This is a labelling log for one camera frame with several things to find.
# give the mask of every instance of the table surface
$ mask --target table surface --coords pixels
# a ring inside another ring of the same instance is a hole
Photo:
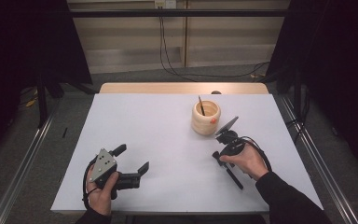
[[[246,82],[146,82],[105,83],[100,93],[268,94],[263,83]]]
[[[221,106],[220,126],[239,115],[233,126],[235,131],[252,136],[266,152],[274,172],[322,207],[273,97],[266,94],[263,84],[165,84],[103,85],[104,94],[94,98],[52,211],[84,212],[84,205],[78,200],[82,194],[78,182],[82,180],[84,165],[79,164],[87,164],[101,147],[112,150],[126,143],[127,151],[117,157],[118,170],[133,173],[146,161],[150,161],[150,169],[142,177],[139,189],[118,192],[113,201],[115,211],[125,214],[267,212],[269,207],[258,194],[254,180],[234,167],[233,172],[245,187],[238,189],[213,159],[213,152],[224,146],[213,136],[202,136],[191,130],[187,112],[191,114],[191,107],[198,100],[198,95],[194,95],[196,90],[202,99],[214,100]],[[131,89],[148,94],[128,94]],[[126,93],[109,94],[112,90]],[[211,91],[227,94],[211,95]]]

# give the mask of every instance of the wall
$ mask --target wall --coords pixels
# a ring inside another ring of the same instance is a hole
[[[154,1],[68,0],[71,9],[152,9]],[[288,0],[177,1],[177,8],[285,9]],[[75,18],[92,74],[161,68],[159,18]],[[283,18],[164,18],[173,67],[269,61]]]

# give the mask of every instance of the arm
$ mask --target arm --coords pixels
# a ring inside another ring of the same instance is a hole
[[[269,172],[257,151],[246,144],[235,156],[222,156],[220,161],[236,164],[256,180],[257,190],[269,205],[273,223],[331,223],[324,211],[307,196]]]
[[[87,179],[90,179],[92,165],[88,171]],[[110,175],[106,181],[103,189],[97,189],[97,185],[94,182],[87,183],[87,192],[89,194],[89,206],[90,209],[76,222],[76,224],[109,224],[111,221],[111,199],[110,194],[113,186],[118,179],[118,173],[114,172]]]

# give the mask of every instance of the finger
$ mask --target finger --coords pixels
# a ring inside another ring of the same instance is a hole
[[[102,195],[110,198],[112,188],[115,186],[118,180],[118,172],[112,173],[107,179],[105,186],[103,187]]]
[[[228,163],[234,163],[235,162],[235,157],[232,156],[228,156],[228,155],[223,155],[219,158],[220,161],[223,162],[228,162]]]
[[[94,165],[95,164],[92,164],[87,172],[87,179],[86,179],[87,192],[90,192],[91,190],[97,188],[97,184],[95,184],[95,182],[90,182],[90,178],[91,178],[92,170],[94,169]]]

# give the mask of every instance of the wrist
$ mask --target wrist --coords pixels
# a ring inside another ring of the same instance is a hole
[[[255,172],[252,172],[250,174],[250,176],[255,180],[255,181],[258,181],[258,179],[261,178],[261,176],[265,175],[266,173],[268,173],[269,170],[267,168],[264,168],[264,169],[260,169],[260,170],[257,170]]]

